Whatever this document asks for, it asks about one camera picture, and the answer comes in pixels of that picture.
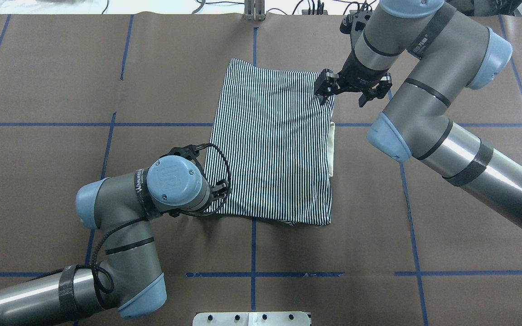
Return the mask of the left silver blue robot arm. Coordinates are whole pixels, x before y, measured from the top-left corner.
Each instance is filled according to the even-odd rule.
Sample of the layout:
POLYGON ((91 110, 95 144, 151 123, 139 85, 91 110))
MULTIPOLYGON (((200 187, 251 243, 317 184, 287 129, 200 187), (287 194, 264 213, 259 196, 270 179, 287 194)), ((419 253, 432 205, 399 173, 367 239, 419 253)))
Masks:
POLYGON ((230 193, 231 178, 209 183, 193 157, 165 155, 134 173, 83 186, 81 222, 103 233, 88 265, 71 265, 0 290, 0 326, 48 326, 117 309, 124 319, 166 301, 151 221, 204 213, 230 193))

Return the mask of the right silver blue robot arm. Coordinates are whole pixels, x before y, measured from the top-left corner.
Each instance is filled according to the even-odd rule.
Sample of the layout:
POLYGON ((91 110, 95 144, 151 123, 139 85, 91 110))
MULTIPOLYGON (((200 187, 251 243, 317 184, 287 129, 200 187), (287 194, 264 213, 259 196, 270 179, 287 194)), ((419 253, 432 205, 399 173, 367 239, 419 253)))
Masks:
POLYGON ((349 15, 340 31, 351 52, 342 70, 325 69, 314 83, 321 105, 360 92, 360 107, 384 98, 389 69, 402 52, 418 59, 367 134, 390 158, 410 157, 437 172, 522 229, 522 166, 449 119, 464 88, 480 89, 509 62, 513 48, 443 0, 381 0, 366 19, 349 15))

